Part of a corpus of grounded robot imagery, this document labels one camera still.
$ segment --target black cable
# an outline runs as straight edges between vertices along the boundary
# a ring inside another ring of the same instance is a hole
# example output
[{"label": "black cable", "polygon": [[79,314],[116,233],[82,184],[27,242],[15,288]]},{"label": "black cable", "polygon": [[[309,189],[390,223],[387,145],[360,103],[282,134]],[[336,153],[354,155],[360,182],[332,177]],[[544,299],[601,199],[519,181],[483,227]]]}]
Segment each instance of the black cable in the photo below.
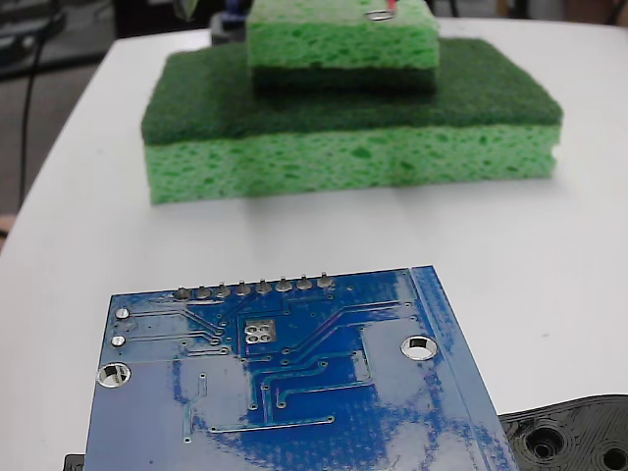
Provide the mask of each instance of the black cable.
[{"label": "black cable", "polygon": [[39,60],[41,59],[41,52],[43,51],[43,46],[46,42],[48,29],[54,21],[54,15],[55,14],[53,12],[39,34],[35,36],[35,53],[32,59],[32,65],[30,66],[28,81],[26,83],[26,97],[24,100],[24,109],[22,111],[22,143],[20,152],[20,207],[22,207],[26,198],[26,155],[28,148],[28,117],[30,115],[30,99],[32,97],[32,88],[35,83]]},{"label": "black cable", "polygon": [[610,17],[608,17],[608,20],[606,20],[606,24],[617,25],[619,17],[621,16],[621,12],[624,8],[626,8],[626,5],[628,5],[628,0],[621,0],[619,3],[617,3],[612,13],[610,14]]},{"label": "black cable", "polygon": [[457,2],[457,0],[449,0],[449,7],[451,9],[451,15],[454,18],[460,18],[460,12],[458,12],[458,2]]}]

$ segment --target light green sponge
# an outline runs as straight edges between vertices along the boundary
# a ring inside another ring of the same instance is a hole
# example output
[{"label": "light green sponge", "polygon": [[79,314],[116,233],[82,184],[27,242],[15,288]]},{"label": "light green sponge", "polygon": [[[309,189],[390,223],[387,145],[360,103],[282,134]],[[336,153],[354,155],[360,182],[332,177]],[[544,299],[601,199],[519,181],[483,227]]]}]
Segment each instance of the light green sponge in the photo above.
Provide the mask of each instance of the light green sponge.
[{"label": "light green sponge", "polygon": [[152,201],[549,177],[558,105],[484,41],[441,49],[435,95],[259,97],[241,44],[172,56],[142,125]]},{"label": "light green sponge", "polygon": [[438,23],[423,0],[256,0],[248,63],[263,88],[434,89]]}]

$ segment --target table surface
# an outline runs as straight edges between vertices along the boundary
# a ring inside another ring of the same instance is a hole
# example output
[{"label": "table surface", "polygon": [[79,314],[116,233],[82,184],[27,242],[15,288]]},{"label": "table surface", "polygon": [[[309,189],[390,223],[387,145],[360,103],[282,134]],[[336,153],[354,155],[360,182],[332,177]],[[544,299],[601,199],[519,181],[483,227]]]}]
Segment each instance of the table surface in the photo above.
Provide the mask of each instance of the table surface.
[{"label": "table surface", "polygon": [[562,105],[547,181],[151,206],[139,123],[166,56],[207,31],[117,42],[0,257],[3,468],[84,452],[112,293],[433,264],[498,413],[628,393],[628,30],[443,20]]}]

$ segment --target blue circuit board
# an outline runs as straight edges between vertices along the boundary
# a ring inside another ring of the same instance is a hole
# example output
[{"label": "blue circuit board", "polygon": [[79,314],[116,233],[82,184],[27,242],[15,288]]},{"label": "blue circuit board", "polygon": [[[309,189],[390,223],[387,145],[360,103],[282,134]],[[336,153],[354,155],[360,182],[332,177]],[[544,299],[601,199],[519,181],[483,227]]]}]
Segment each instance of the blue circuit board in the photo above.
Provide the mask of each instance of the blue circuit board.
[{"label": "blue circuit board", "polygon": [[516,470],[432,267],[112,297],[86,471]]}]

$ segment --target mounting hole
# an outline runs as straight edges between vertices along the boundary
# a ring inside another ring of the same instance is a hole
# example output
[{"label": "mounting hole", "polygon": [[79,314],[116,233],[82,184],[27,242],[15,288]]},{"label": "mounting hole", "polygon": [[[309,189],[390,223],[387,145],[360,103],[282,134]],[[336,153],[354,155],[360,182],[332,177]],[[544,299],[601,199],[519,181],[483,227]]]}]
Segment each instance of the mounting hole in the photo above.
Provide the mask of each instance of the mounting hole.
[{"label": "mounting hole", "polygon": [[557,430],[541,427],[526,438],[526,447],[537,458],[548,459],[556,456],[564,449],[565,441]]},{"label": "mounting hole", "polygon": [[436,342],[428,337],[408,337],[401,344],[401,352],[414,361],[425,361],[434,358],[439,351]]},{"label": "mounting hole", "polygon": [[131,377],[131,369],[124,363],[109,363],[98,370],[96,381],[103,388],[119,388]]},{"label": "mounting hole", "polygon": [[619,448],[611,448],[604,454],[602,459],[604,466],[608,469],[620,470],[625,469],[628,464],[628,456]]}]

